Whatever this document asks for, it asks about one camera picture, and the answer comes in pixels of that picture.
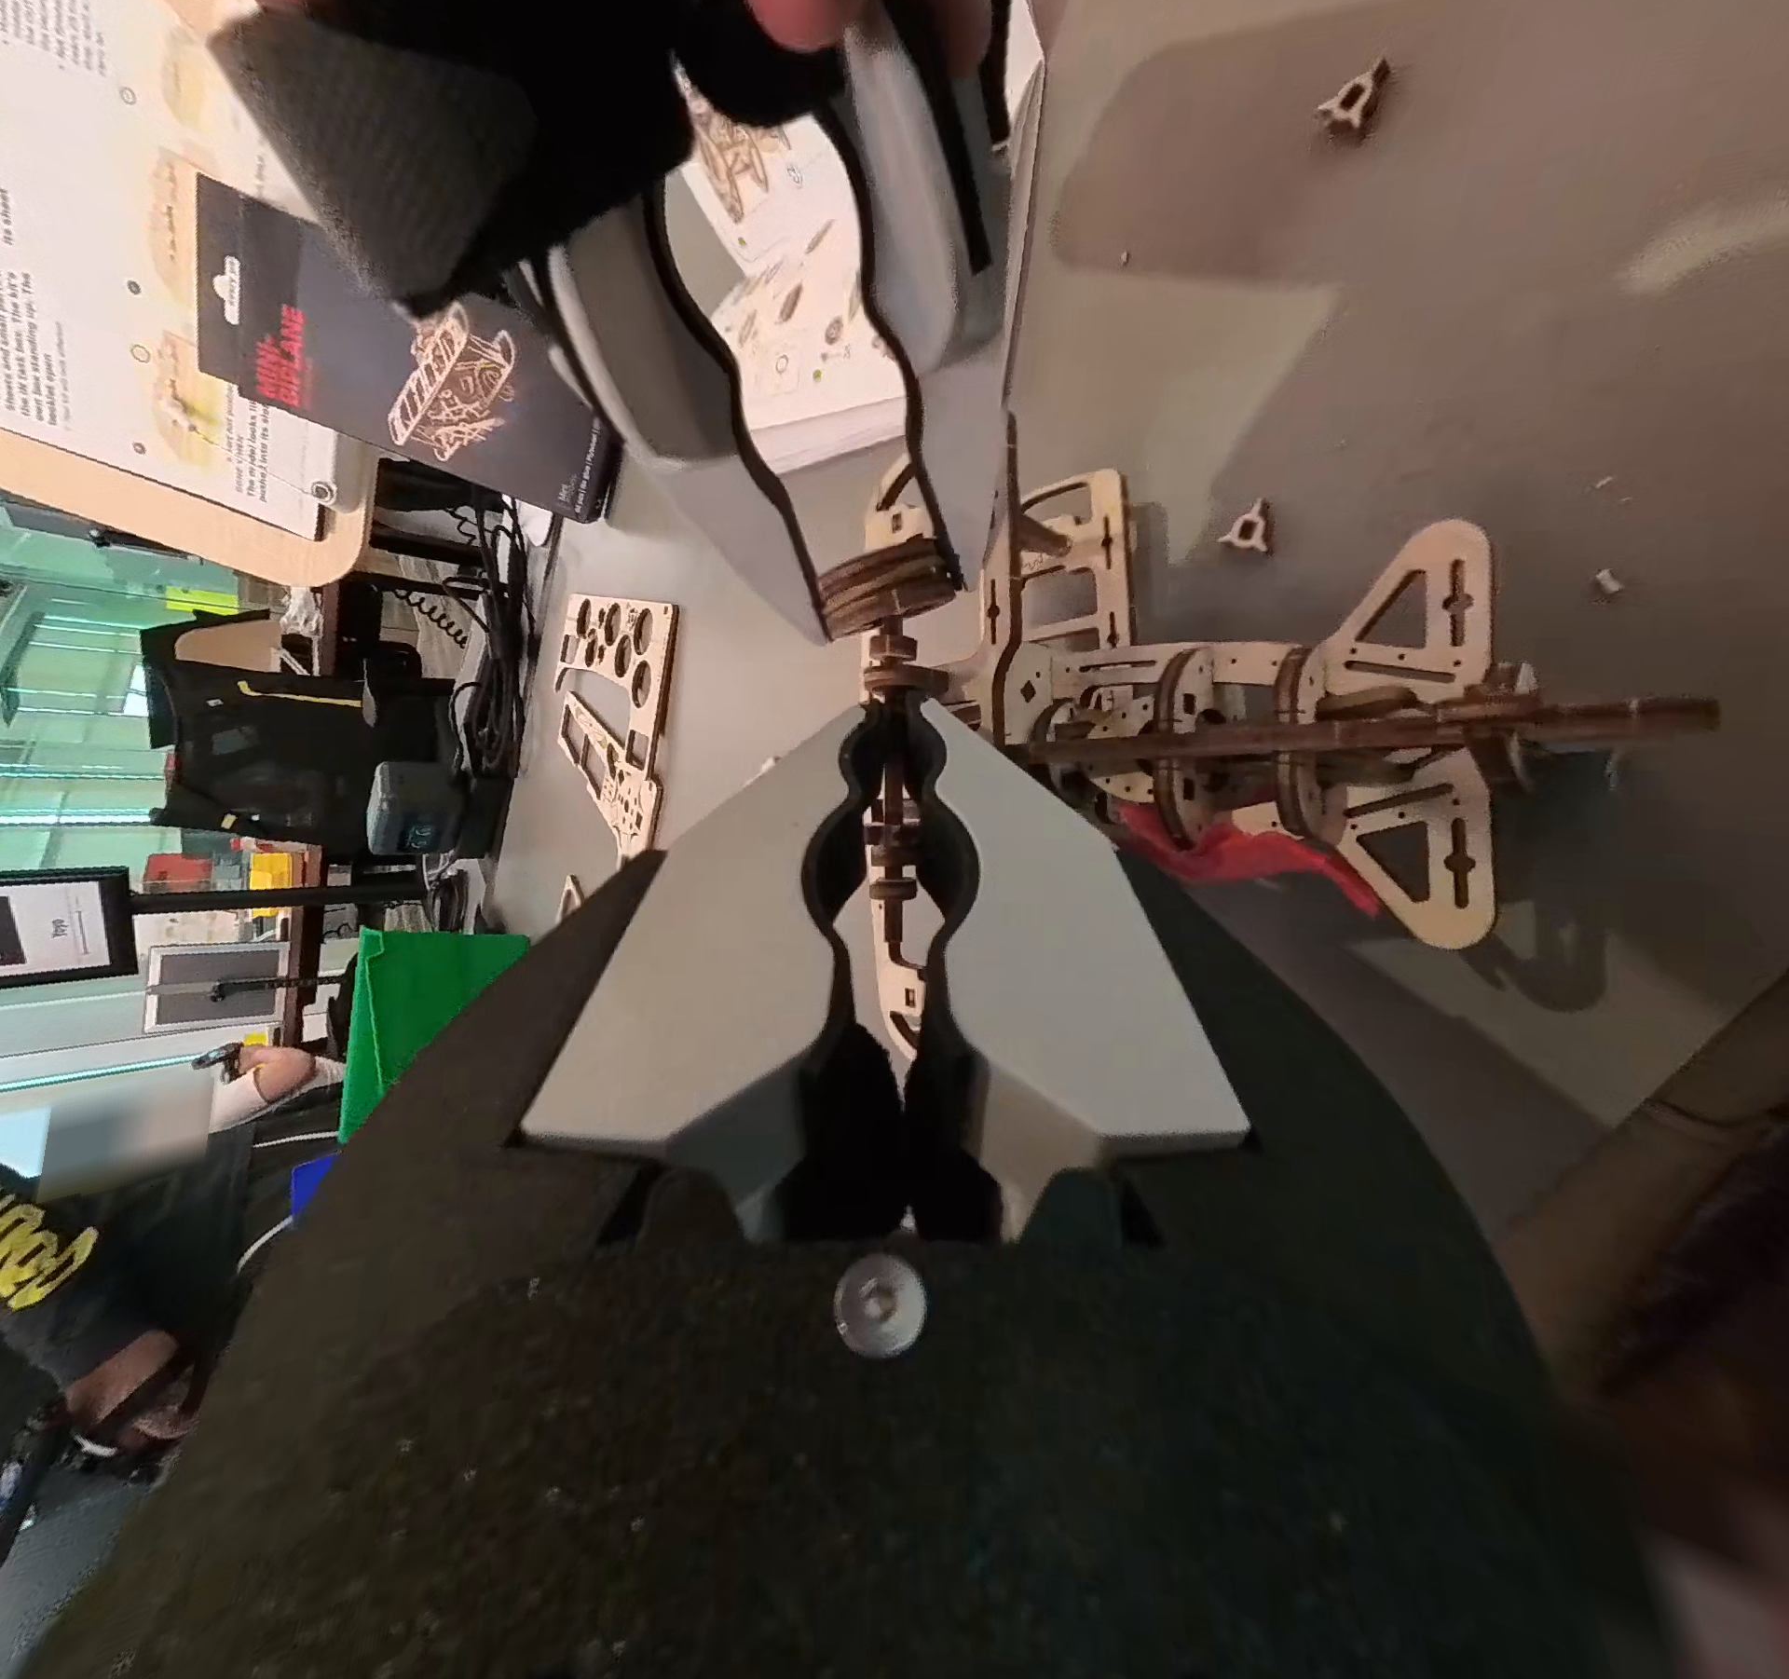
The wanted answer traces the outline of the black model kit box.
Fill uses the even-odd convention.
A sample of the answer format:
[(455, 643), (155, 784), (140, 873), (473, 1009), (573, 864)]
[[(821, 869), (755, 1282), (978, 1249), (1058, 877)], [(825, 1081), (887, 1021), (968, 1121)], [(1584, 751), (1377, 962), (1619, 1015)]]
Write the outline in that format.
[(572, 523), (608, 507), (622, 445), (504, 298), (415, 318), (312, 223), (196, 178), (200, 368), (242, 397)]

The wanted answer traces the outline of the grey battery pack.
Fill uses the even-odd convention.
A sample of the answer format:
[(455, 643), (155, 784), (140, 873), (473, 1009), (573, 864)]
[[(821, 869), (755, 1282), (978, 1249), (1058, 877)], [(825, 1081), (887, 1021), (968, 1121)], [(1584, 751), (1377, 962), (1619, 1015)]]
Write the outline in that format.
[(450, 854), (463, 811), (465, 792), (448, 763), (390, 759), (370, 778), (366, 852), (378, 858)]

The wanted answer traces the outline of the punched wooden parts sheet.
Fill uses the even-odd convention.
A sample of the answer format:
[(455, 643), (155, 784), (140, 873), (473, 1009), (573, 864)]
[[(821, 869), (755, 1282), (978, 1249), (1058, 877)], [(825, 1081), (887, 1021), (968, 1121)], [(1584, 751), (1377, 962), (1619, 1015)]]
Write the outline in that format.
[(554, 649), (556, 747), (579, 775), (618, 860), (655, 848), (680, 608), (573, 593)]

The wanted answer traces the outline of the black bag with yellow trim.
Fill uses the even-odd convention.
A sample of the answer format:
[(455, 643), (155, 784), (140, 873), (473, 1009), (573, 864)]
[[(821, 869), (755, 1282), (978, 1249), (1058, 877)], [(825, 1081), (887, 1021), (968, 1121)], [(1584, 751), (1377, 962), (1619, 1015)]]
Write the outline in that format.
[(149, 823), (182, 833), (368, 852), (374, 775), (386, 763), (453, 759), (453, 684), (376, 666), (372, 680), (188, 660), (180, 639), (231, 622), (198, 618), (140, 633), (148, 740), (167, 751)]

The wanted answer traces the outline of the grey desk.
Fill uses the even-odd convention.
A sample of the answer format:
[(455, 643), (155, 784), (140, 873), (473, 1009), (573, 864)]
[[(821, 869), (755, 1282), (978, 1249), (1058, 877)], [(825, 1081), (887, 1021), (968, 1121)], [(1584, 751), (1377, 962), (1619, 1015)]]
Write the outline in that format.
[[(1150, 635), (1313, 637), (1470, 519), (1543, 684), (1727, 709), (1518, 804), (1460, 957), (1199, 889), (1497, 1230), (1785, 966), (1785, 0), (1067, 0), (1038, 182), (1019, 430), (1162, 505)], [(1220, 546), (1257, 498), (1272, 554)]]

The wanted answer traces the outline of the wooden model airplane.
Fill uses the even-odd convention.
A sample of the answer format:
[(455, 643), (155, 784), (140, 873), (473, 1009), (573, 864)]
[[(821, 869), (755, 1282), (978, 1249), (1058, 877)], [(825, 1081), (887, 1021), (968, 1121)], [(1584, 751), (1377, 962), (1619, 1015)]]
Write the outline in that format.
[(924, 662), (908, 631), (943, 604), (912, 463), (883, 478), (864, 536), (827, 608), (862, 637), (866, 699), (936, 701), (1114, 833), (1131, 800), (1179, 846), (1228, 821), (1329, 848), (1443, 951), (1493, 931), (1497, 788), (1547, 753), (1720, 728), (1712, 699), (1551, 703), (1530, 664), (1499, 662), (1491, 544), (1460, 519), (1404, 542), (1325, 639), (1139, 643), (1123, 476), (1009, 480), (957, 662)]

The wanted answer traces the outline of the wooden display board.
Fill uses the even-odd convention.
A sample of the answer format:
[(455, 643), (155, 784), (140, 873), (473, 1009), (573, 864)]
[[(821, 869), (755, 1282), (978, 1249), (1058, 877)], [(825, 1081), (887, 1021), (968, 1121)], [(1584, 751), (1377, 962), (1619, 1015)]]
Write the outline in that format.
[(337, 438), (337, 503), (304, 540), (231, 505), (211, 503), (126, 469), (29, 436), (2, 434), (2, 488), (26, 502), (293, 589), (322, 589), (357, 571), (370, 548), (384, 453)]

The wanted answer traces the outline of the white instruction poster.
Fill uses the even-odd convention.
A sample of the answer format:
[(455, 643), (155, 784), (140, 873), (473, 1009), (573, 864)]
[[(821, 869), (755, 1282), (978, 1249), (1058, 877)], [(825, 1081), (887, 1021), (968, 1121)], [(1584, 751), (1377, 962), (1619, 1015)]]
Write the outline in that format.
[(252, 0), (2, 0), (2, 422), (316, 542), (337, 440), (200, 368), (200, 186), (302, 213), (209, 50)]

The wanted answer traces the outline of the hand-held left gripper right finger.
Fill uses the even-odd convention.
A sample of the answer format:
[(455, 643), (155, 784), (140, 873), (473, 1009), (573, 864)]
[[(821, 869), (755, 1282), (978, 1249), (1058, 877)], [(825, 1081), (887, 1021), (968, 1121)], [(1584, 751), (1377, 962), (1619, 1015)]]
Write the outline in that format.
[(928, 1028), (967, 1059), (963, 1143), (1001, 1232), (1061, 1174), (1238, 1150), (1251, 1121), (1119, 850), (949, 711), (916, 715), (928, 831), (963, 877)]

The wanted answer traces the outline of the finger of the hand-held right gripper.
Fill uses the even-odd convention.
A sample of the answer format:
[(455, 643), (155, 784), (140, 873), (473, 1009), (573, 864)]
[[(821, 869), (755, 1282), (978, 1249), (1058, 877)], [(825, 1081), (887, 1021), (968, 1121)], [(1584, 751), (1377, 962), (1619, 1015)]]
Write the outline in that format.
[(906, 381), (906, 457), (934, 540), (968, 589), (1007, 474), (1013, 174), (978, 72), (951, 74), (926, 12), (864, 10), (841, 62), (866, 302)]
[(550, 310), (626, 453), (754, 595), (829, 645), (792, 498), (754, 445), (730, 350), (676, 269), (664, 201), (633, 198), (554, 246)]

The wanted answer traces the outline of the white instruction booklet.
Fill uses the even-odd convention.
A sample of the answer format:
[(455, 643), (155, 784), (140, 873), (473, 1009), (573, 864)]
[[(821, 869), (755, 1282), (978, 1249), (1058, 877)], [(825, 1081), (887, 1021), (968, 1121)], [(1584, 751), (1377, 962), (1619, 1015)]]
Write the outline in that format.
[(695, 132), (682, 176), (738, 269), (711, 321), (736, 358), (757, 451), (788, 474), (899, 442), (906, 389), (864, 310), (839, 149), (817, 120), (744, 126), (688, 77), (680, 87)]

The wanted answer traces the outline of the person's leg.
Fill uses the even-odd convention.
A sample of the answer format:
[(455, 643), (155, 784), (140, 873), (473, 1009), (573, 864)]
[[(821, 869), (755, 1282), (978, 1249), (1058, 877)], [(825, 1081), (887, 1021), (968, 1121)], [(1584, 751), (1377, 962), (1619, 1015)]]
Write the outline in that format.
[(1683, 1675), (1787, 1673), (1787, 982), (1497, 1243), (1640, 1532)]

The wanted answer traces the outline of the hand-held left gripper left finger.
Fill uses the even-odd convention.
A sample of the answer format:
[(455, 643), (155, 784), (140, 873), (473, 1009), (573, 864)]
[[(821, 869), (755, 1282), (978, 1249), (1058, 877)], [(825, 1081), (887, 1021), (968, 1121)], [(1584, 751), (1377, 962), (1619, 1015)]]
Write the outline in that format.
[(666, 852), (542, 1086), (529, 1146), (715, 1179), (775, 1237), (823, 1096), (881, 1055), (839, 916), (866, 883), (887, 715), (852, 707)]

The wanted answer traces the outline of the red plastic scrap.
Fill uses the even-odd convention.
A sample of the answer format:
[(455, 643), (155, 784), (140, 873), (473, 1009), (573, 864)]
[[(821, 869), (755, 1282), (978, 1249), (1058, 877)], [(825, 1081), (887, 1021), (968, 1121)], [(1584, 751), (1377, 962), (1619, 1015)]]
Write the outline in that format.
[(1379, 916), (1383, 902), (1346, 858), (1280, 831), (1251, 833), (1232, 823), (1209, 825), (1193, 844), (1170, 839), (1160, 811), (1143, 802), (1118, 804), (1116, 839), (1187, 885), (1257, 883), (1286, 875), (1334, 885), (1360, 912)]

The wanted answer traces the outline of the green plastic bin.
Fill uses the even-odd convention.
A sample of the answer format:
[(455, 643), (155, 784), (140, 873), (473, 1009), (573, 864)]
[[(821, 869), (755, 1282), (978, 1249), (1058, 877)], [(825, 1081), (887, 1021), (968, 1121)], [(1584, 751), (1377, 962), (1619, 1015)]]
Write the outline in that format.
[(360, 931), (347, 1022), (339, 1144), (417, 1057), (531, 949), (527, 935)]

